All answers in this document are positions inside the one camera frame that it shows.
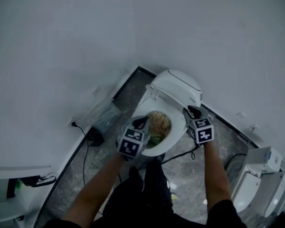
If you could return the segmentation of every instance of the toilet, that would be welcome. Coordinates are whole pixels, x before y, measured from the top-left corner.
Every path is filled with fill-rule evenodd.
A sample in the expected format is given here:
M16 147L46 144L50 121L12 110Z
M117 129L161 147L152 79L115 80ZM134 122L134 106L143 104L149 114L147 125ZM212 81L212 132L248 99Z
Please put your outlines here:
M145 116L152 112L166 115L171 122L169 134L158 145L145 148L145 156L158 156L167 152L187 131L182 109L188 105L200 107L202 91L200 85L185 73L168 69L160 73L140 99L132 117Z

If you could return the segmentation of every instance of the white wall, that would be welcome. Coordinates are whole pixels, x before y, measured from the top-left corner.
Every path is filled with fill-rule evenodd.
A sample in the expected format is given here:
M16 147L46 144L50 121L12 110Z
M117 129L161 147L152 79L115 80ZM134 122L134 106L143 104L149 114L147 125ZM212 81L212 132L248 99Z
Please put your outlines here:
M58 170L134 53L131 0L0 0L0 166Z
M133 9L143 66L188 73L208 107L285 158L285 0L133 0ZM260 130L248 133L251 124Z

